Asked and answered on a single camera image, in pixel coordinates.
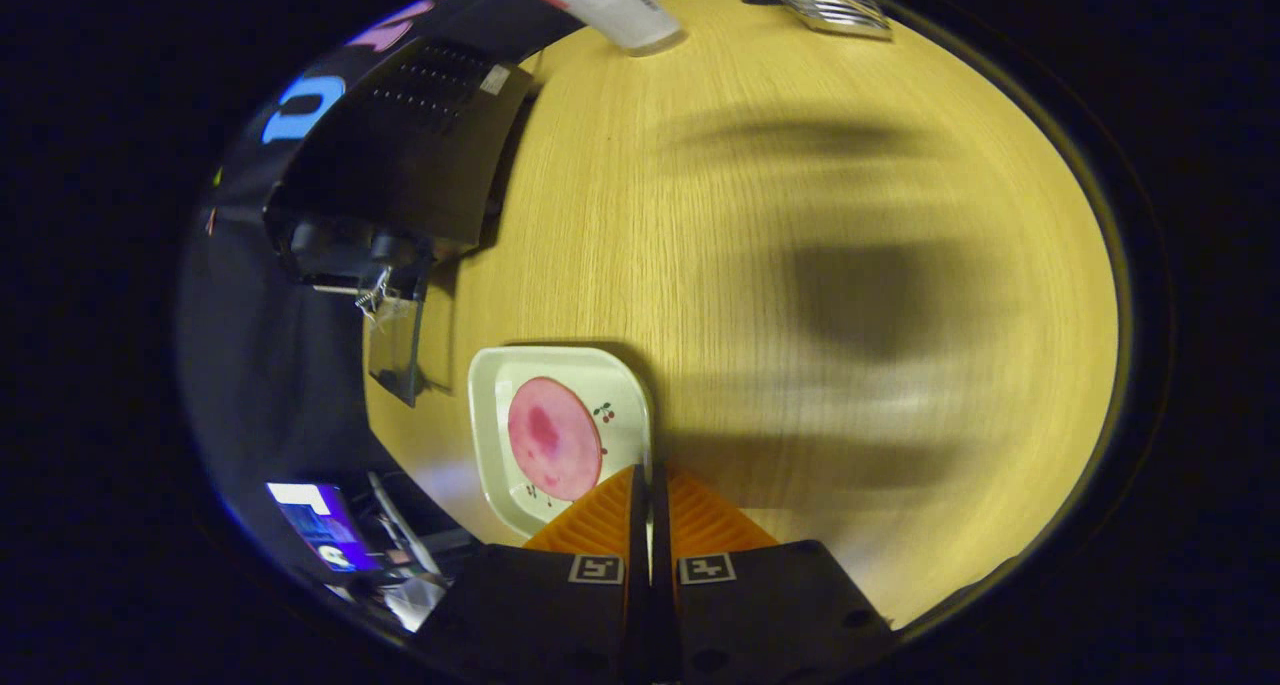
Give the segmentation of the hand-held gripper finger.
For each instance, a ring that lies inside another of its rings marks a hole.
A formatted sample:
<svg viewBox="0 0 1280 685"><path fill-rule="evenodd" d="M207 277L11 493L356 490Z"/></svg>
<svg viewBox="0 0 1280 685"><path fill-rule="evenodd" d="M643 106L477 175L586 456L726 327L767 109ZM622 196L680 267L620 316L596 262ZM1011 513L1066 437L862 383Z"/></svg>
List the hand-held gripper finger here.
<svg viewBox="0 0 1280 685"><path fill-rule="evenodd" d="M648 511L631 466L522 547L483 547L416 631L416 656L462 684L644 684Z"/></svg>
<svg viewBox="0 0 1280 685"><path fill-rule="evenodd" d="M650 507L653 682L847 682L897 648L824 543L780 542L669 466Z"/></svg>

